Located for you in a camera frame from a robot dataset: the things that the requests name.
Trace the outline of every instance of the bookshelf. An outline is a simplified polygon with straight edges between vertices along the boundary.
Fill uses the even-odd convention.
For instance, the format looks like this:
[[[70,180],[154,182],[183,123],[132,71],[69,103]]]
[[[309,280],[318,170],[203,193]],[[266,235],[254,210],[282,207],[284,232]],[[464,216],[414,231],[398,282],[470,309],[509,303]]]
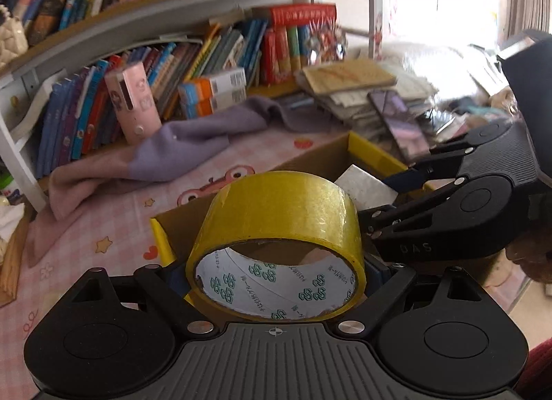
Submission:
[[[0,72],[0,157],[36,210],[47,199],[34,177],[37,144],[14,142],[12,130],[24,117],[42,82],[60,70],[68,74],[137,42],[186,32],[236,6],[250,8],[291,0],[137,0],[55,33]]]

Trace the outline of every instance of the tape roll inner core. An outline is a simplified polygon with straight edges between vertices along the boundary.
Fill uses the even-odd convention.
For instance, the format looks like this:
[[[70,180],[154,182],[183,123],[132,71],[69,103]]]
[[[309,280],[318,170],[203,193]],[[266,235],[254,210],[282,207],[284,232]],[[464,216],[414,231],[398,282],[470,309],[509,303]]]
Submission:
[[[290,258],[294,248],[302,253]],[[289,265],[290,260],[297,264]],[[357,287],[344,259],[293,240],[238,243],[211,252],[195,267],[195,280],[219,305],[270,320],[323,316],[345,305]]]

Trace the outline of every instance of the tape roll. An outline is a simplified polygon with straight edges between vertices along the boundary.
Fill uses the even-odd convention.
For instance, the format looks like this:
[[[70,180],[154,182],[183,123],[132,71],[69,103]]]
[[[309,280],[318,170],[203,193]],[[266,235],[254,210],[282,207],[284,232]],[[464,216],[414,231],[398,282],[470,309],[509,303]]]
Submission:
[[[224,187],[186,264],[194,293],[251,320],[326,320],[366,286],[357,211],[337,185],[271,171]]]

